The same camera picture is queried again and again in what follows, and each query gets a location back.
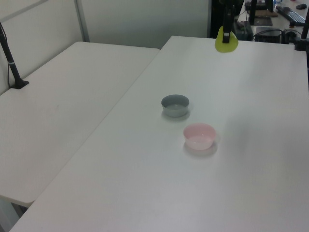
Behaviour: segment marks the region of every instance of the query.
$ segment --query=black stand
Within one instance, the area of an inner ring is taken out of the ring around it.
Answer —
[[[295,42],[296,51],[307,51],[307,47],[309,45],[309,40],[307,39],[308,29],[309,29],[309,11],[307,11],[303,33],[301,33],[300,39],[296,38]]]
[[[29,84],[29,81],[24,81],[20,78],[17,67],[16,67],[15,62],[14,62],[13,57],[12,57],[11,51],[9,49],[8,42],[5,38],[4,32],[2,31],[2,25],[1,25],[1,28],[0,28],[0,43],[1,43],[2,49],[5,53],[6,59],[8,60],[8,64],[11,68],[11,71],[12,71],[14,79],[15,79],[15,85],[12,86],[12,88],[21,89],[22,87]]]

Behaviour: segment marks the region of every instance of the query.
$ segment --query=computer mouse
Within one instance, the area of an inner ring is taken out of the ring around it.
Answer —
[[[298,10],[304,10],[304,9],[306,9],[307,8],[307,5],[306,4],[299,4],[299,5],[297,5],[296,6],[296,9],[298,9]]]

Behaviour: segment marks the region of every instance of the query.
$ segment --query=yellow-green object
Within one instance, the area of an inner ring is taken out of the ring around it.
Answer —
[[[218,52],[233,52],[237,48],[238,39],[236,38],[233,32],[231,32],[230,34],[229,43],[226,44],[223,43],[222,39],[223,39],[223,27],[220,27],[216,42],[214,44]]]

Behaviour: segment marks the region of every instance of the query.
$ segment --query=pink bowl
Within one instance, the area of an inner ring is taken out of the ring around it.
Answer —
[[[216,137],[215,129],[205,123],[194,123],[183,130],[186,144],[194,150],[210,148]]]

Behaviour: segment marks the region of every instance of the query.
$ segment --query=keyboard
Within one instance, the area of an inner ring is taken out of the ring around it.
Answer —
[[[305,24],[305,19],[298,13],[292,11],[289,7],[276,6],[278,13],[285,17],[290,22],[295,22],[295,26],[303,26]]]

